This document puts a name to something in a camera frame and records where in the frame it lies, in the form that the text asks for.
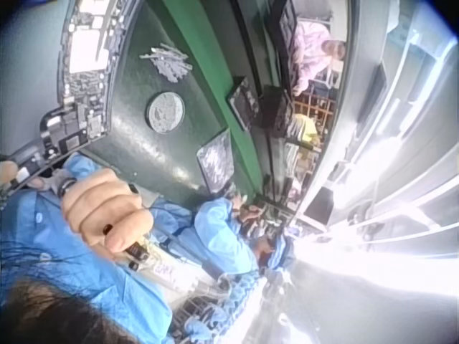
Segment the blue uniform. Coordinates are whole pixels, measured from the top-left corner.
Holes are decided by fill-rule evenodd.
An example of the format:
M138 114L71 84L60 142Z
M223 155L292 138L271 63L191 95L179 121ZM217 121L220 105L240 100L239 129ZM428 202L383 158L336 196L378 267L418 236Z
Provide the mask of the blue uniform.
M158 199L151 207L154 217L151 238L164 242L166 236L155 228L170 234L180 232L177 238L202 259L214 262L228 274L243 274L258 269L258 263L249 244L239 235L240 224L231 217L232 203L216 199L204 203L196 216L176 204ZM171 242L169 250L195 260L178 244Z
M97 165L80 155L65 164L77 178L91 174ZM23 190L15 194L1 214L2 262L27 259L17 252L38 251L43 264L1 271L0 301L21 277L45 280L62 291L90 300L97 309L136 336L142 343L161 343L171 322L171 310L161 291L112 262L100 258L74 234L62 218L60 201L50 192ZM65 259L65 262L47 262Z

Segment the person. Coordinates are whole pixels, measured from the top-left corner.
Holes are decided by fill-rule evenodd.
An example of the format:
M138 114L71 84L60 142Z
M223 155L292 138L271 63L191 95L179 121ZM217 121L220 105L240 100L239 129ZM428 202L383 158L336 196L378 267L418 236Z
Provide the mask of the person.
M246 242L239 235L241 224L262 213L256 206L244 205L240 195L232 200L208 201L196 214L164 198L157 199L150 210L155 218L151 240L162 243L178 257L196 263L208 259L227 274L244 274L261 267L276 269L281 262L285 248L283 236L271 239L263 235ZM179 243L171 241L162 231L174 235Z
M15 177L13 163L0 167L2 182ZM90 159L74 154L64 168L78 182L62 203L24 189L1 213L1 342L163 342L171 310L160 290L110 261L151 230L150 211Z
M311 21L298 21L294 37L293 61L298 66L298 81L293 94L299 96L321 70L327 68L333 59L342 60L346 45L333 40L327 28Z

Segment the green workbench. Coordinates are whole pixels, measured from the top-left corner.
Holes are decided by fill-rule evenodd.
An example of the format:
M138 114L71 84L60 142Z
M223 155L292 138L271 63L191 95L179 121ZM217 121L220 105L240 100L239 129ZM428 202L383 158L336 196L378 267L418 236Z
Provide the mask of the green workbench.
M160 43L190 56L193 72L176 84L138 57ZM90 152L129 181L194 206L209 198L196 153L230 128L235 183L249 195L260 191L262 176L255 147L226 102L232 75L200 2L145 1L126 48L113 93L112 131L91 145ZM167 135L156 133L145 121L148 101L163 91L179 93L186 106L184 120Z

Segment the metal disc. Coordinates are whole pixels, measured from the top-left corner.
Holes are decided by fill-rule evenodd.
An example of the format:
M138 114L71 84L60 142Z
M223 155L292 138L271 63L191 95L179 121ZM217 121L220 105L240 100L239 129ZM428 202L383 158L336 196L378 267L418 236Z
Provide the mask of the metal disc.
M175 92L164 92L155 97L147 110L147 121L160 134L177 128L185 115L185 104Z

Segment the circuit board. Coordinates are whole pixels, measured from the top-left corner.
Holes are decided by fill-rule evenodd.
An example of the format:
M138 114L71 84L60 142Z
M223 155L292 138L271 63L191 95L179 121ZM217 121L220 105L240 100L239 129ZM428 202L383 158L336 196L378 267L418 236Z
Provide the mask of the circuit board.
M141 0L71 1L62 31L57 72L60 107L40 122L41 140L8 160L16 178L0 189L0 209L46 168L110 132L113 83L126 36Z

